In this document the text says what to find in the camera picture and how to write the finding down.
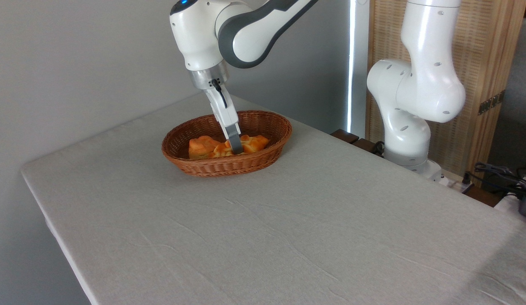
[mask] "light strip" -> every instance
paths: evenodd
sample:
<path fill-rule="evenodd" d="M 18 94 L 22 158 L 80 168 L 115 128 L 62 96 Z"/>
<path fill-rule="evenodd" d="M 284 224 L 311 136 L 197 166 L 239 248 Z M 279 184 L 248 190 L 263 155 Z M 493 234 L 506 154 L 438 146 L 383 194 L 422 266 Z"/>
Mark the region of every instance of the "light strip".
<path fill-rule="evenodd" d="M 348 117 L 347 117 L 347 126 L 346 131 L 351 133 L 351 116 L 353 108 L 353 63 L 355 62 L 354 58 L 354 47 L 355 47 L 355 9 L 356 9 L 356 0 L 350 0 L 350 63 L 348 70 Z"/>

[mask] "gray wall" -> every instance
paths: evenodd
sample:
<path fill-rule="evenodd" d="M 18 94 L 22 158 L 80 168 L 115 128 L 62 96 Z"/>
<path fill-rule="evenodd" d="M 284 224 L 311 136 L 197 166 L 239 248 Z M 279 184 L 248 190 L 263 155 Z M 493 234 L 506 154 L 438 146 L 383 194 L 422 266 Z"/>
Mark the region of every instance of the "gray wall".
<path fill-rule="evenodd" d="M 526 166 L 526 19 L 519 34 L 488 162 L 511 169 Z"/>
<path fill-rule="evenodd" d="M 19 169 L 197 93 L 172 5 L 0 0 L 0 305 L 88 303 Z M 343 127 L 348 11 L 321 0 L 266 62 L 233 70 L 229 91 L 323 131 Z"/>

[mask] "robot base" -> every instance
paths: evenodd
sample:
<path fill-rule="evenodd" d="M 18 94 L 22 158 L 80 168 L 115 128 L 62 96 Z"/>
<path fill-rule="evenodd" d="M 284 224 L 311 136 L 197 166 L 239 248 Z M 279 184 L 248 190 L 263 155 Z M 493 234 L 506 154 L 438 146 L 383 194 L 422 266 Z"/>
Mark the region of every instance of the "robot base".
<path fill-rule="evenodd" d="M 414 166 L 403 166 L 407 170 L 416 172 L 428 180 L 438 182 L 441 185 L 447 186 L 448 179 L 442 175 L 442 168 L 432 160 L 426 160 L 422 164 Z"/>

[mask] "dark wooden block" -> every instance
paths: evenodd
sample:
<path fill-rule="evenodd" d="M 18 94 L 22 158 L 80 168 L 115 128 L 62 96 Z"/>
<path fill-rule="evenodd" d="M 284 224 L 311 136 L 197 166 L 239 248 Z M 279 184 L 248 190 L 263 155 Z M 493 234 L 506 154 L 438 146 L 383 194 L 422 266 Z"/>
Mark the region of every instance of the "dark wooden block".
<path fill-rule="evenodd" d="M 358 136 L 352 133 L 348 133 L 347 131 L 343 129 L 338 129 L 337 131 L 334 131 L 334 133 L 331 133 L 331 136 L 337 139 L 340 139 L 342 141 L 346 141 L 347 143 L 350 143 L 350 144 L 356 142 L 359 139 Z"/>

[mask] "wooden panel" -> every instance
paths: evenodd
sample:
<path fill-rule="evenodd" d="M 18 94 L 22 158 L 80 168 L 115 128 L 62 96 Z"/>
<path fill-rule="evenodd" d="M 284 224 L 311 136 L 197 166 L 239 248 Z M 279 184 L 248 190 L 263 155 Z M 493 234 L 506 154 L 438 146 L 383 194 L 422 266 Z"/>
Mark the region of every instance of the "wooden panel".
<path fill-rule="evenodd" d="M 500 107 L 478 116 L 479 105 L 505 89 L 526 0 L 463 0 L 455 36 L 453 62 L 466 89 L 461 113 L 431 127 L 429 158 L 462 175 L 474 162 L 487 160 Z M 384 58 L 409 61 L 400 31 L 406 0 L 376 0 L 371 5 L 369 65 Z M 369 94 L 367 139 L 383 140 L 378 106 Z"/>

